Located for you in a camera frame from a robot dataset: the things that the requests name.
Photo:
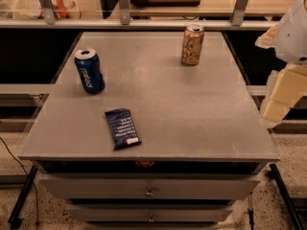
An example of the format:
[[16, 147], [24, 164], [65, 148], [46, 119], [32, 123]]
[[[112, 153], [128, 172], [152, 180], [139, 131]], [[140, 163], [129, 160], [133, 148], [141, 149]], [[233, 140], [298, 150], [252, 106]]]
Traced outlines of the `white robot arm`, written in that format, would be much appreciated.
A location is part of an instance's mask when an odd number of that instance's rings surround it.
[[260, 107], [263, 119], [278, 124], [307, 94], [307, 0], [295, 0], [279, 23], [259, 36], [255, 45], [273, 48], [276, 57], [286, 62], [284, 69], [269, 75]]

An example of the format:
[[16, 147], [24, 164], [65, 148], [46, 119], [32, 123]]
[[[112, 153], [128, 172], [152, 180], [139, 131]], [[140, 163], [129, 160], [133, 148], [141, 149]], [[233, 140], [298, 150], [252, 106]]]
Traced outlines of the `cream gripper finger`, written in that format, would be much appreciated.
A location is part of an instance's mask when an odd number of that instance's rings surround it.
[[272, 71], [262, 102], [262, 117], [272, 123], [281, 122], [290, 109], [307, 93], [307, 67], [288, 63], [281, 71]]
[[276, 31], [277, 25], [270, 27], [265, 33], [263, 33], [256, 39], [255, 45], [263, 49], [274, 48]]

